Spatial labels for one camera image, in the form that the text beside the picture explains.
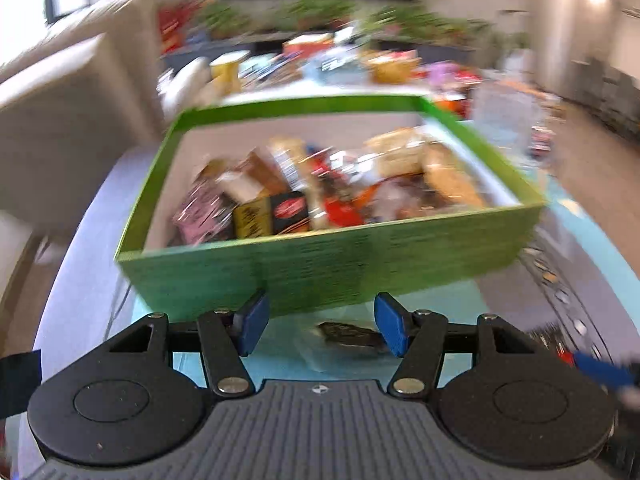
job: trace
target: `pink package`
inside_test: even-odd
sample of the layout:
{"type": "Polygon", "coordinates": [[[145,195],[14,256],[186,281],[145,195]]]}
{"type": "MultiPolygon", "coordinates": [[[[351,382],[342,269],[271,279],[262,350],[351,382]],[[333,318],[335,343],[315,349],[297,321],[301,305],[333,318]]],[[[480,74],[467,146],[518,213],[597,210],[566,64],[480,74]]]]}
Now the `pink package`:
{"type": "Polygon", "coordinates": [[[207,180],[197,181],[187,195],[173,224],[189,245],[232,237],[232,213],[235,204],[207,180]]]}

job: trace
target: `label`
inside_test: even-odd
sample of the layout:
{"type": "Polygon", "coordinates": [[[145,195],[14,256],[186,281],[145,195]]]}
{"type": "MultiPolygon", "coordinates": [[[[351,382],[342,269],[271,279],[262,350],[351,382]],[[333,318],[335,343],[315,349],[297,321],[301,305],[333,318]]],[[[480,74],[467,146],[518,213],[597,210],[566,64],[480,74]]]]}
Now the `label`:
{"type": "Polygon", "coordinates": [[[305,207],[304,198],[290,198],[279,204],[273,212],[276,218],[291,218],[305,207]]]}

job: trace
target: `wall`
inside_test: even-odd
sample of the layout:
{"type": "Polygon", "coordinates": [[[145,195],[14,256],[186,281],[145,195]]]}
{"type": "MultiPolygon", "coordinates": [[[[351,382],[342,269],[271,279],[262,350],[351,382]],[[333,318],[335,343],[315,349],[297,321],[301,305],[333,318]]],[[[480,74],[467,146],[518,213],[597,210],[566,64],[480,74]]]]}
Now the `wall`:
{"type": "Polygon", "coordinates": [[[533,0],[533,4],[534,79],[542,88],[562,94],[577,0],[533,0]]]}
{"type": "Polygon", "coordinates": [[[621,0],[532,0],[535,81],[575,97],[572,60],[607,60],[614,45],[621,0]]]}
{"type": "Polygon", "coordinates": [[[609,62],[613,68],[635,77],[640,82],[640,18],[620,13],[620,24],[614,36],[609,62]]]}

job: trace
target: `yellow package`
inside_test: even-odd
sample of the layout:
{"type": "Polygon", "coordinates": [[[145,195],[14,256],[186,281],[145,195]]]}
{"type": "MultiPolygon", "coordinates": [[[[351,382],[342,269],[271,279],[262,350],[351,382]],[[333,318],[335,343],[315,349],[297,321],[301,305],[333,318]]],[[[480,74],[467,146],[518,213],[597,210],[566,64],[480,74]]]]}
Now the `yellow package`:
{"type": "Polygon", "coordinates": [[[429,142],[422,161],[424,181],[443,197],[473,208],[486,207],[471,177],[462,169],[456,155],[441,142],[429,142]]]}
{"type": "Polygon", "coordinates": [[[415,128],[398,128],[365,141],[378,156],[374,159],[380,178],[422,173],[424,136],[415,128]]]}
{"type": "Polygon", "coordinates": [[[420,58],[415,56],[415,51],[383,54],[367,62],[372,71],[373,82],[379,84],[408,83],[418,65],[420,58]]]}

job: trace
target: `blue gripper pad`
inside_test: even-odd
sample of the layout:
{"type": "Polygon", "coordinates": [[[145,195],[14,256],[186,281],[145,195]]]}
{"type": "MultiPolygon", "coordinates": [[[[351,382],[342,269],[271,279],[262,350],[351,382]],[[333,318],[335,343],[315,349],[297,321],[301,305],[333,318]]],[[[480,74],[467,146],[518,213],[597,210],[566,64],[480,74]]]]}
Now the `blue gripper pad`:
{"type": "Polygon", "coordinates": [[[269,322],[269,314],[269,298],[263,290],[256,292],[235,312],[233,327],[238,334],[236,349],[239,356],[246,357],[254,351],[269,322]]]}
{"type": "Polygon", "coordinates": [[[411,313],[388,292],[376,295],[373,312],[378,330],[391,353],[396,357],[404,356],[409,349],[409,335],[414,327],[411,313]]]}
{"type": "Polygon", "coordinates": [[[598,384],[609,390],[617,390],[623,386],[633,386],[634,377],[629,370],[612,365],[580,352],[574,353],[575,367],[598,384]]]}

